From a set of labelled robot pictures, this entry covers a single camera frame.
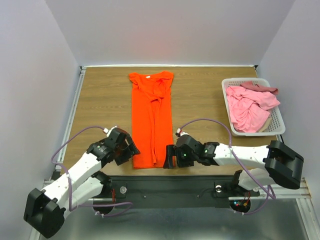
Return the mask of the orange t shirt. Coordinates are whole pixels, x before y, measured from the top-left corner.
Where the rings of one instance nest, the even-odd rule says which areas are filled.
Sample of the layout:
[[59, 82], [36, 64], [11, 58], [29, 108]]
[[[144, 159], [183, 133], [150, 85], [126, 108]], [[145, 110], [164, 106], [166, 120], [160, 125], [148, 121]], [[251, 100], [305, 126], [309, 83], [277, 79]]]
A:
[[133, 157], [135, 169], [162, 168], [166, 147], [173, 144], [171, 86], [174, 74], [129, 74], [132, 139], [140, 151]]

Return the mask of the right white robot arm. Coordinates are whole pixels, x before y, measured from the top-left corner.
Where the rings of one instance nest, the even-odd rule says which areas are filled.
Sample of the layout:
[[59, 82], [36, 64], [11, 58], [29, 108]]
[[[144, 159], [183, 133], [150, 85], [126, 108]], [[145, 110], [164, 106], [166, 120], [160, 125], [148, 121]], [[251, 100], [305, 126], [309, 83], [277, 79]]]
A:
[[166, 146], [163, 168], [239, 165], [230, 182], [231, 192], [242, 195], [257, 187], [277, 184], [297, 190], [301, 186], [304, 158], [278, 140], [262, 146], [229, 146], [218, 142], [201, 143], [189, 134]]

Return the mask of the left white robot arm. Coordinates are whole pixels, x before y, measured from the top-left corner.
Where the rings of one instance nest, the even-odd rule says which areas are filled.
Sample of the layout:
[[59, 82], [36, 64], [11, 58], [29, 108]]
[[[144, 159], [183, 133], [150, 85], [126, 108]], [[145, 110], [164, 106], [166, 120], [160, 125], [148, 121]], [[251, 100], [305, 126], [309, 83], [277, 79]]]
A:
[[97, 214], [106, 208], [110, 212], [118, 205], [112, 179], [101, 169], [115, 162], [126, 163], [140, 151], [130, 134], [116, 126], [104, 128], [106, 137], [89, 145], [80, 159], [57, 180], [43, 189], [34, 188], [27, 196], [23, 219], [45, 238], [53, 237], [63, 226], [68, 215], [87, 201], [100, 196], [111, 196], [110, 204], [93, 204]]

